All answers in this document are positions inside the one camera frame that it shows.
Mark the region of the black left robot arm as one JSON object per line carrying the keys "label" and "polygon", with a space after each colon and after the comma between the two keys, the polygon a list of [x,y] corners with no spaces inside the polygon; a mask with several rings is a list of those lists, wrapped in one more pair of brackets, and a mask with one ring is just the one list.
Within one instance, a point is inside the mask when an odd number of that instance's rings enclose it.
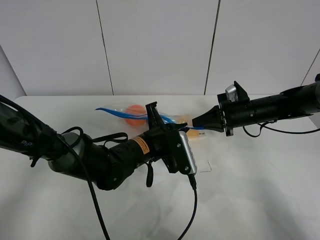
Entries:
{"label": "black left robot arm", "polygon": [[197,166],[184,123],[165,123],[155,102],[146,106],[148,130],[128,138],[124,132],[91,138],[78,127],[57,133],[11,100],[0,99],[0,146],[45,159],[57,173],[90,179],[99,189],[118,188],[143,164],[163,160],[170,173],[194,175]]}

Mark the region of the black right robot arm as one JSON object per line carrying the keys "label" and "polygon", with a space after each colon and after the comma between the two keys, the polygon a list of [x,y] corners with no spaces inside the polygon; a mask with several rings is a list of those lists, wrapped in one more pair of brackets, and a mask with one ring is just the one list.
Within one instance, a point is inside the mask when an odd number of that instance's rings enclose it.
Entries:
{"label": "black right robot arm", "polygon": [[234,128],[309,117],[320,111],[320,75],[308,85],[250,99],[238,82],[217,96],[218,105],[192,119],[192,126],[233,135]]}

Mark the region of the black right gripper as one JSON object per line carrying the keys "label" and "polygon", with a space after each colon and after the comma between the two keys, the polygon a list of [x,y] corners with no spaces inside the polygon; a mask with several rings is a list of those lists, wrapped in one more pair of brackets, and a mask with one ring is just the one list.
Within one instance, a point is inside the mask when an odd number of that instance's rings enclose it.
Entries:
{"label": "black right gripper", "polygon": [[237,81],[233,82],[237,89],[238,100],[231,102],[227,100],[226,93],[217,96],[218,105],[206,113],[192,119],[192,126],[204,130],[212,130],[225,134],[227,137],[234,135],[234,128],[241,123],[241,115],[247,115],[246,105],[250,102],[247,92]]}

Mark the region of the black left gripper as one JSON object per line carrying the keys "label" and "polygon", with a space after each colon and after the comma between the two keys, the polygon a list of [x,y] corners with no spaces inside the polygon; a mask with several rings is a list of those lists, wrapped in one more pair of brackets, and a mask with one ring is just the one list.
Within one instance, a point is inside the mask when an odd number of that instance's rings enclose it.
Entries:
{"label": "black left gripper", "polygon": [[157,110],[157,102],[145,106],[148,130],[144,132],[144,139],[148,143],[151,155],[162,159],[170,173],[180,172],[188,175],[188,159],[183,148],[179,131],[184,131],[186,124],[165,124]]}

